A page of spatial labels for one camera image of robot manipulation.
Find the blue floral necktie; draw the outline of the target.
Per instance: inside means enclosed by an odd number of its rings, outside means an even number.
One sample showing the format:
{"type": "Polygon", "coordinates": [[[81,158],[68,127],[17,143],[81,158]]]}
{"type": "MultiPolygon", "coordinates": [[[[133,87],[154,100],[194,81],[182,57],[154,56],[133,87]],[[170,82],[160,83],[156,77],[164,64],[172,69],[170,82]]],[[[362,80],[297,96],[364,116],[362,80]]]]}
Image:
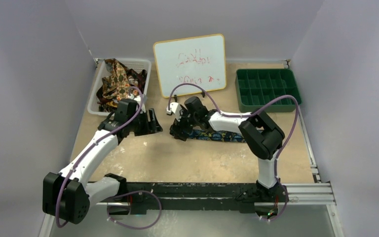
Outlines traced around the blue floral necktie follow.
{"type": "Polygon", "coordinates": [[[235,132],[230,131],[207,131],[207,130],[193,130],[187,133],[188,138],[195,140],[217,141],[217,142],[234,142],[245,143],[244,137],[235,132]]]}

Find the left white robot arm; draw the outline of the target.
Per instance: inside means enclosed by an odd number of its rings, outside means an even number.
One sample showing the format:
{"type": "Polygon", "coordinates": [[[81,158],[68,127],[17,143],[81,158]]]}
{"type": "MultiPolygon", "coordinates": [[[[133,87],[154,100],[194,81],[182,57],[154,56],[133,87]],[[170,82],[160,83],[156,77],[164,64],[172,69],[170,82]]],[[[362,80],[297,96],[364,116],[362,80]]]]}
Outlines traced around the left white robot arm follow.
{"type": "Polygon", "coordinates": [[[58,227],[80,223],[89,209],[112,198],[121,202],[132,193],[127,180],[112,173],[90,183],[94,171],[106,156],[130,133],[135,136],[162,131],[154,109],[146,110],[145,97],[121,99],[116,111],[99,124],[94,136],[79,155],[58,173],[49,172],[43,179],[42,210],[55,217],[58,227]]]}

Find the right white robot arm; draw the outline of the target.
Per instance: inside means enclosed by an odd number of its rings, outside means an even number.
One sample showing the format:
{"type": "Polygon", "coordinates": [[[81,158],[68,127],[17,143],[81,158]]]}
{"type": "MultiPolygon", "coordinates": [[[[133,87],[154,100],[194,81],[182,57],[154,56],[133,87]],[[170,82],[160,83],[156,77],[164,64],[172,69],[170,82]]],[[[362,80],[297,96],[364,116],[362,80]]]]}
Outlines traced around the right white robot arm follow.
{"type": "Polygon", "coordinates": [[[193,96],[184,105],[169,103],[166,113],[175,118],[170,126],[170,134],[175,139],[245,142],[258,159],[259,198],[269,201],[276,196],[276,157],[283,146],[285,134],[266,112],[225,113],[217,109],[208,110],[198,97],[193,96]]]}

